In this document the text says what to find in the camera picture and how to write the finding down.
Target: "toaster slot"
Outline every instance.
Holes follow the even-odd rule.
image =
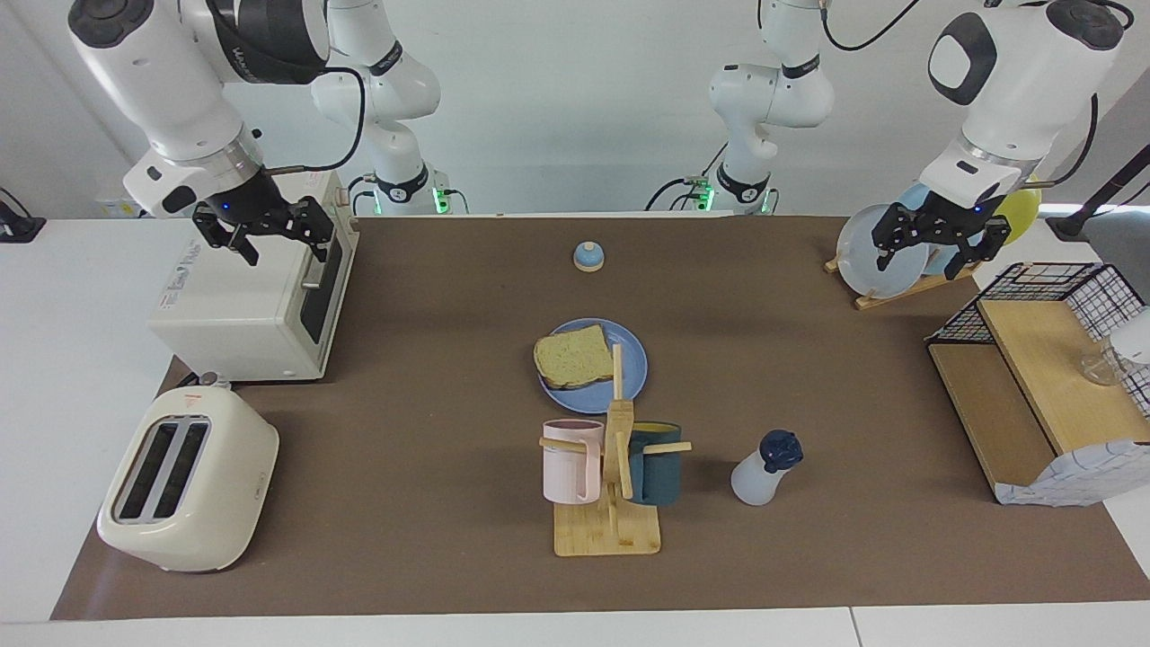
[[[113,518],[151,524],[176,514],[212,424],[206,416],[169,416],[145,438]]]
[[[147,495],[152,492],[152,486],[155,485],[155,478],[160,473],[163,460],[168,455],[168,448],[171,447],[171,439],[175,438],[178,429],[179,425],[176,423],[163,423],[156,429],[152,437],[152,445],[136,472],[136,479],[128,492],[128,498],[124,499],[124,504],[120,509],[121,519],[138,519],[140,517],[144,504],[147,502]]]
[[[184,487],[192,475],[192,467],[195,465],[195,459],[200,455],[200,447],[207,433],[206,423],[195,423],[187,429],[179,454],[176,455],[176,463],[168,476],[168,483],[163,486],[163,494],[160,495],[160,503],[155,507],[155,518],[166,519],[176,513],[176,506],[184,495]]]

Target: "dish rack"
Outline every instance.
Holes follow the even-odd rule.
[[[1121,387],[1079,371],[1145,306],[1102,263],[1017,263],[928,351],[1000,503],[1089,506],[1150,484],[1150,369]]]

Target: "mug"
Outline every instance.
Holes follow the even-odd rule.
[[[635,423],[631,442],[627,448],[631,468],[631,488],[635,495],[629,500],[641,506],[670,506],[678,499],[682,456],[674,454],[643,455],[649,445],[678,442],[683,430],[670,423]]]
[[[543,438],[577,442],[586,448],[586,454],[543,448],[544,499],[567,506],[598,501],[601,483],[599,455],[603,452],[603,423],[550,421],[543,424]]]

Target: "dark green mug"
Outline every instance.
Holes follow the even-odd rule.
[[[670,423],[635,423],[631,442],[627,448],[631,468],[631,487],[635,495],[629,500],[641,506],[670,506],[678,500],[682,454],[643,455],[649,445],[678,442],[683,430]]]

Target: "mug handle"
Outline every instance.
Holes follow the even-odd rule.
[[[588,484],[589,479],[591,479],[591,478],[598,478],[599,477],[598,470],[596,469],[596,468],[598,468],[598,463],[599,463],[599,453],[598,452],[595,452],[595,453],[591,452],[591,444],[588,442],[586,439],[580,439],[577,442],[582,444],[583,447],[586,448],[586,454],[585,454],[585,456],[586,456],[586,465],[584,465],[584,468],[583,468],[583,479],[581,479],[580,483],[578,483],[578,485],[575,486],[575,498],[578,499],[580,501],[582,501],[583,503],[588,503],[590,501],[590,498],[588,496],[588,485],[586,484]]]

